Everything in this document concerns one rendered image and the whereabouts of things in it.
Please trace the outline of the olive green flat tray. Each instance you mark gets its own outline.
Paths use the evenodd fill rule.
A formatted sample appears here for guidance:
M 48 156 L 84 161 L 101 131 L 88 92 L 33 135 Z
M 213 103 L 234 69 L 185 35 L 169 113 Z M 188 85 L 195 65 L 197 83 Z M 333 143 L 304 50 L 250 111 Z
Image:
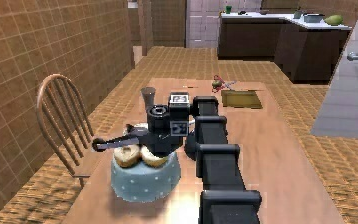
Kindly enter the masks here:
M 221 96 L 224 107 L 262 109 L 261 101 L 254 90 L 222 90 Z

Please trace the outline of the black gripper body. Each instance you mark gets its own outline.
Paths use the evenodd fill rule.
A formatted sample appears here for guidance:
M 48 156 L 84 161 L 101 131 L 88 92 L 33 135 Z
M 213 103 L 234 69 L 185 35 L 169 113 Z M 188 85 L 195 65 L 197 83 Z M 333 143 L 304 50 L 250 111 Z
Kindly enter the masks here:
M 148 135 L 145 145 L 151 153 L 165 157 L 183 145 L 185 105 L 153 105 L 147 111 Z

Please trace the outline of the white panelled door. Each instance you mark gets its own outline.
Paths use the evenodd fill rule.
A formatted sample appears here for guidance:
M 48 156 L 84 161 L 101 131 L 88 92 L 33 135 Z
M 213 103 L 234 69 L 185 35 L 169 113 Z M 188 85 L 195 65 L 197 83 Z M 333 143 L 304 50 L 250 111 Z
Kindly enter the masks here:
M 216 48 L 218 46 L 219 15 L 229 5 L 232 11 L 253 12 L 262 0 L 187 0 L 186 48 Z

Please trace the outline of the grey metal pan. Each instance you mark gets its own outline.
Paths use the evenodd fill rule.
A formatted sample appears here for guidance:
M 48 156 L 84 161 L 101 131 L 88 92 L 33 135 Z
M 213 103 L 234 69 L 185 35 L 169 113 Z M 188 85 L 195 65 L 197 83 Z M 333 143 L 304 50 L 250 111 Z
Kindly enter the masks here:
M 323 14 L 305 13 L 303 15 L 303 20 L 305 23 L 320 23 L 323 18 Z

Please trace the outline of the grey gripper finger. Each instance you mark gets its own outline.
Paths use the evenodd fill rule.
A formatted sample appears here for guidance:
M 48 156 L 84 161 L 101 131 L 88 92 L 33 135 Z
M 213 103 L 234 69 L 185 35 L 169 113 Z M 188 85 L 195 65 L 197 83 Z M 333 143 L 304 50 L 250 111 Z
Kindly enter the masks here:
M 143 136 L 148 133 L 148 127 L 145 124 L 127 124 L 124 129 L 125 135 Z
M 111 148 L 119 148 L 123 146 L 129 146 L 134 144 L 145 144 L 145 143 L 146 143 L 146 139 L 144 137 L 126 135 L 110 140 L 103 140 L 101 138 L 96 138 L 92 142 L 92 148 L 96 152 L 103 152 Z

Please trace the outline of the grey room door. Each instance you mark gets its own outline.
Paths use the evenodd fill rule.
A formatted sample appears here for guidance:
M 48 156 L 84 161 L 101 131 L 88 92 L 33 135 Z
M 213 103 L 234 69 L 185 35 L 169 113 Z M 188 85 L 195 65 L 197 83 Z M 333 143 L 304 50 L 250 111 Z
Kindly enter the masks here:
M 347 54 L 358 53 L 358 20 L 338 62 L 311 134 L 358 138 L 358 61 Z

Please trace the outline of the grey cup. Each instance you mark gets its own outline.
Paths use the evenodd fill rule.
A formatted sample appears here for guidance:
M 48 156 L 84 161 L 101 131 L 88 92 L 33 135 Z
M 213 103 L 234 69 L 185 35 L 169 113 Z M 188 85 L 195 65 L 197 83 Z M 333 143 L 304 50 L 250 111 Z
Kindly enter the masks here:
M 148 110 L 154 105 L 156 89 L 154 87 L 143 87 L 140 92 L 144 100 L 145 110 Z

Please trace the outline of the dark white-topped kitchen counter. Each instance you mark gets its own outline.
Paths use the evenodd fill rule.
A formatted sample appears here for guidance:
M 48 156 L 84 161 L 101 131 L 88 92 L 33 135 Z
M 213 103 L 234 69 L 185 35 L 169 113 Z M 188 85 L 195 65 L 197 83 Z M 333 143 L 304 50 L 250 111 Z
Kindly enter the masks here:
M 223 14 L 217 55 L 220 60 L 270 60 L 294 84 L 327 84 L 350 31 L 291 14 Z

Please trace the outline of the green melon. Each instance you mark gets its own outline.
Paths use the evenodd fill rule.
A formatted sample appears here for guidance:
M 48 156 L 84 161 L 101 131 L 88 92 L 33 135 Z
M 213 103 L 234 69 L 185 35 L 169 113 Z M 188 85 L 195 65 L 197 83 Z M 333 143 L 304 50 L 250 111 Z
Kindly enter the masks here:
M 341 15 L 331 15 L 325 18 L 324 22 L 331 26 L 338 26 L 342 24 L 343 17 Z

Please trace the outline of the tan round pastry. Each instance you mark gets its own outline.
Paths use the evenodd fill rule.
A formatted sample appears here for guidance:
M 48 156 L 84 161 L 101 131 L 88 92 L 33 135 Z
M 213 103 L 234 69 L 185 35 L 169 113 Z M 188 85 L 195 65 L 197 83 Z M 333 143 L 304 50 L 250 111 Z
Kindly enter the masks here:
M 168 160 L 167 157 L 158 157 L 153 155 L 146 146 L 141 147 L 140 154 L 144 163 L 150 167 L 159 167 Z
M 116 148 L 113 152 L 116 163 L 122 168 L 128 168 L 140 160 L 140 147 L 129 145 Z

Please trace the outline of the brown wooden spindle chair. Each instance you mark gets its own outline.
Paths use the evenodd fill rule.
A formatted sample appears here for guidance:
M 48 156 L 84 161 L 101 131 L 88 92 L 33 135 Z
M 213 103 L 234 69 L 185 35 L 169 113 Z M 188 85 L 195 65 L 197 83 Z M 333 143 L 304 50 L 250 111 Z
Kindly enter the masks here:
M 61 74 L 47 76 L 38 90 L 36 115 L 43 137 L 84 187 L 99 157 L 90 151 L 94 132 L 78 88 Z

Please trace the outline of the brown wooden dining table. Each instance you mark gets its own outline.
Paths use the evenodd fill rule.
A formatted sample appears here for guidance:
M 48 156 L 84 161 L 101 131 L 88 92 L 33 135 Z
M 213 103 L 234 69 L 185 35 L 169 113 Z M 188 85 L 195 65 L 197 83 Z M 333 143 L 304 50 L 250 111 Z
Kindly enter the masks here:
M 254 110 L 219 107 L 228 140 L 241 147 L 245 185 L 262 195 L 260 224 L 344 224 L 266 86 L 237 82 L 232 88 L 255 90 L 262 104 Z M 103 152 L 62 224 L 198 224 L 202 182 L 195 162 L 182 149 L 177 155 L 181 179 L 173 192 L 152 203 L 129 203 L 111 188 L 113 152 Z

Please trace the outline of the red green small object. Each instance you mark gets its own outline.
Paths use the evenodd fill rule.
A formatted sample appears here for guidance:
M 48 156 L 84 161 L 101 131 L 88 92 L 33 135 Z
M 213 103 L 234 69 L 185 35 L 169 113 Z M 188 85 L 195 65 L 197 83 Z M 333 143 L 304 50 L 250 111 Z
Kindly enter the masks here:
M 219 75 L 215 75 L 212 82 L 212 92 L 217 93 L 225 88 L 231 90 L 233 84 L 235 84 L 235 81 L 226 82 Z

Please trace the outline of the blue dotted bowl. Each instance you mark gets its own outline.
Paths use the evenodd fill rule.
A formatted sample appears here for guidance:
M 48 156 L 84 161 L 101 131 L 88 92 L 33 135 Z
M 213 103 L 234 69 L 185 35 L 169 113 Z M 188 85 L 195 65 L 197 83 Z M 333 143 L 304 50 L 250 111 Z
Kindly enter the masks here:
M 154 168 L 143 161 L 129 167 L 120 167 L 115 159 L 111 161 L 111 186 L 116 195 L 129 202 L 153 202 L 166 197 L 178 184 L 181 167 L 177 153 L 171 153 L 168 160 Z

